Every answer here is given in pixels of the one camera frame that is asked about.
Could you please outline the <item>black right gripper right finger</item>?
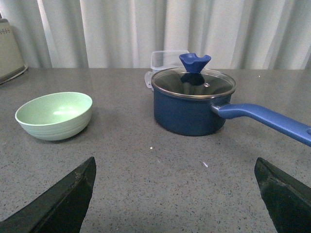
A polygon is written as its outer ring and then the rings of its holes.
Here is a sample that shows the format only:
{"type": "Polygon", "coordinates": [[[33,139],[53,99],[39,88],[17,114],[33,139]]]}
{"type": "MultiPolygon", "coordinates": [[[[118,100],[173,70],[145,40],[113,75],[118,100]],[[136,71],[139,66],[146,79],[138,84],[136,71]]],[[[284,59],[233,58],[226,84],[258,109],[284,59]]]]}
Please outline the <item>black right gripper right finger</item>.
{"type": "Polygon", "coordinates": [[[276,231],[309,233],[311,188],[260,157],[254,173],[276,231]]]}

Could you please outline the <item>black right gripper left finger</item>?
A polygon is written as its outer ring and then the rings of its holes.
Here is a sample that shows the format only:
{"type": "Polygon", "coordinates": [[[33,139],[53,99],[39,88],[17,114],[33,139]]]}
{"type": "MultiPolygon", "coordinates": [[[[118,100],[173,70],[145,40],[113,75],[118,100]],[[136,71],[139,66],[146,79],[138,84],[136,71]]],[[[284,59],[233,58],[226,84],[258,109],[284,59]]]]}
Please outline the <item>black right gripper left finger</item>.
{"type": "Polygon", "coordinates": [[[86,216],[96,177],[88,158],[27,206],[0,223],[2,233],[78,233],[86,216]]]}

